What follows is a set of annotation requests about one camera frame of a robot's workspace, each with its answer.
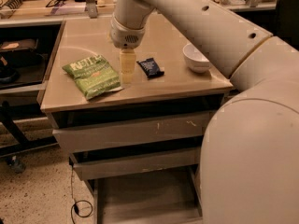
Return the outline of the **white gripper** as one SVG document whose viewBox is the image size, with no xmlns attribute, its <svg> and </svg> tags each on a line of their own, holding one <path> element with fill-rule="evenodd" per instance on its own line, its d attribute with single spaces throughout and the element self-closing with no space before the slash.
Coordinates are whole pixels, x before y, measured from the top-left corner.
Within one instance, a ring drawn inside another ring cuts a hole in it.
<svg viewBox="0 0 299 224">
<path fill-rule="evenodd" d="M 110 23 L 110 38 L 114 46 L 120 51 L 121 80 L 124 84 L 132 82 L 136 55 L 134 49 L 137 48 L 142 41 L 145 28 L 131 29 L 120 24 L 115 17 L 112 17 Z"/>
</svg>

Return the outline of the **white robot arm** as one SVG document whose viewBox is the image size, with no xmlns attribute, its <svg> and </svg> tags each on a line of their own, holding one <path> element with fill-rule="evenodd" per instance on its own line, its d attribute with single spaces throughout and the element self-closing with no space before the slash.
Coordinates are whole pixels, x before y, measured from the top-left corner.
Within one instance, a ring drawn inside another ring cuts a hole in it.
<svg viewBox="0 0 299 224">
<path fill-rule="evenodd" d="M 239 94 L 208 123 L 204 224 L 299 224 L 299 52 L 210 0 L 117 0 L 111 38 L 136 48 L 160 11 Z"/>
</svg>

